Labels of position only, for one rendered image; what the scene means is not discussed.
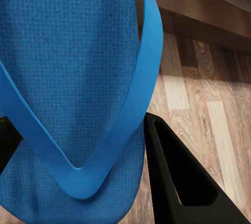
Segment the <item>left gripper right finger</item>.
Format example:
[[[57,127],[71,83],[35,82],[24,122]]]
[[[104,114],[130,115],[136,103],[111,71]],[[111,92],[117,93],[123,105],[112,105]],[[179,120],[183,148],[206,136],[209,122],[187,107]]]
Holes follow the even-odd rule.
[[[161,117],[144,138],[155,224],[251,224]]]

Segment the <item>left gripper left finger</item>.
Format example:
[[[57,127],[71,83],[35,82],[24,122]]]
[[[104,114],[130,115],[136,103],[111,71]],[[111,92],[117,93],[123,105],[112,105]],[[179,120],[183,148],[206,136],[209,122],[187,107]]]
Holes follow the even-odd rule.
[[[14,155],[23,137],[7,116],[0,118],[0,175],[8,161]]]

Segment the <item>sandal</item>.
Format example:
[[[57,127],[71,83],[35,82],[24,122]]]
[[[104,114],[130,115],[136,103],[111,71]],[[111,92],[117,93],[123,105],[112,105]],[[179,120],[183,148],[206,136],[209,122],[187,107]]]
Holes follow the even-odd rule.
[[[140,186],[163,47],[156,0],[0,0],[0,118],[23,137],[0,205],[26,224],[117,224]]]

